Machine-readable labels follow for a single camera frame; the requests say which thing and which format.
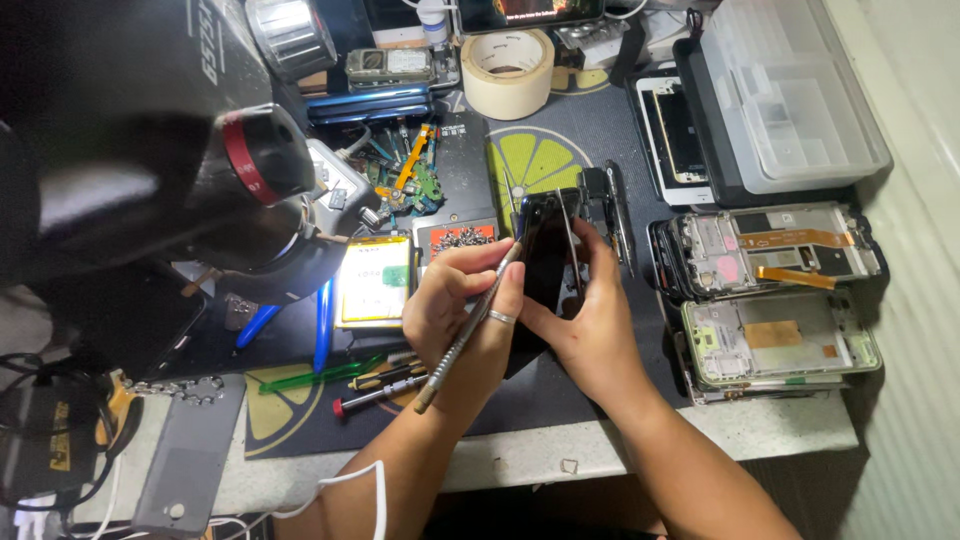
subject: white phone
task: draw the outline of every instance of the white phone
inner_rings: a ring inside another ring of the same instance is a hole
[[[673,88],[679,84],[679,77],[657,77],[636,81],[636,95],[640,100],[640,111],[643,113],[643,128],[647,135],[648,150],[653,158],[650,168],[657,175],[660,193],[666,204],[671,207],[709,205],[713,203],[713,193],[706,182],[706,172],[699,178],[686,173],[675,173],[672,166],[674,157],[669,155],[669,147],[666,147],[666,135],[663,133],[661,118],[656,116],[651,118],[651,113],[648,112],[648,109],[658,110],[655,94],[672,94]],[[657,130],[660,136],[654,136],[654,130]],[[655,142],[657,140],[663,141],[664,148],[658,149],[658,144]]]

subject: black smartphone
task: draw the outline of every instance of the black smartphone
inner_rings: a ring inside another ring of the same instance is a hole
[[[551,310],[557,309],[564,267],[570,256],[570,241],[564,220],[580,214],[580,190],[561,189],[563,205],[556,191],[531,193],[520,203],[523,251],[520,260],[526,264],[523,294]],[[547,343],[525,326],[516,323],[507,378],[547,350]]]

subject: green tool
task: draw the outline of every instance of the green tool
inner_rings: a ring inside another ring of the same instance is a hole
[[[304,388],[304,386],[313,386],[321,382],[353,379],[354,377],[369,373],[371,369],[379,365],[382,361],[383,355],[377,355],[366,361],[352,362],[342,366],[324,369],[320,373],[305,373],[287,379],[261,382],[259,392],[260,394],[269,394],[271,392],[282,392],[294,388]]]

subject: black repair mat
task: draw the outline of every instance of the black repair mat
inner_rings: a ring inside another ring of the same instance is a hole
[[[494,198],[501,209],[508,206],[502,181],[504,168],[528,192],[538,192],[573,186],[577,172],[583,167],[601,166],[604,160],[620,165],[637,244],[636,277],[631,278],[623,269],[635,338],[647,373],[663,397],[674,407],[689,406],[680,389],[682,383],[674,375],[670,340],[649,279],[653,266],[646,226],[674,212],[657,200],[651,186],[628,94],[611,86],[603,71],[568,72],[562,67],[555,68],[553,87],[546,106],[537,113],[513,122],[487,120],[486,152],[491,178],[496,179]],[[446,96],[444,102],[452,110],[468,108],[460,91]],[[444,171],[439,174],[443,184]],[[501,231],[506,230],[509,223],[501,220]],[[304,310],[310,311],[313,309],[309,307]],[[282,379],[309,369],[304,364],[248,373],[247,458],[362,448],[414,397],[408,393],[395,401],[363,407],[341,422],[332,413],[333,400],[357,395],[345,381],[266,396],[256,392],[262,380]],[[603,418],[603,411],[577,389],[548,353],[505,380],[467,434],[528,430],[598,418]]]

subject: wall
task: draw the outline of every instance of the wall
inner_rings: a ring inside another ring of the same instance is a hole
[[[824,0],[896,163],[859,185],[887,257],[874,333],[886,369],[844,538],[955,538],[960,527],[960,3]]]

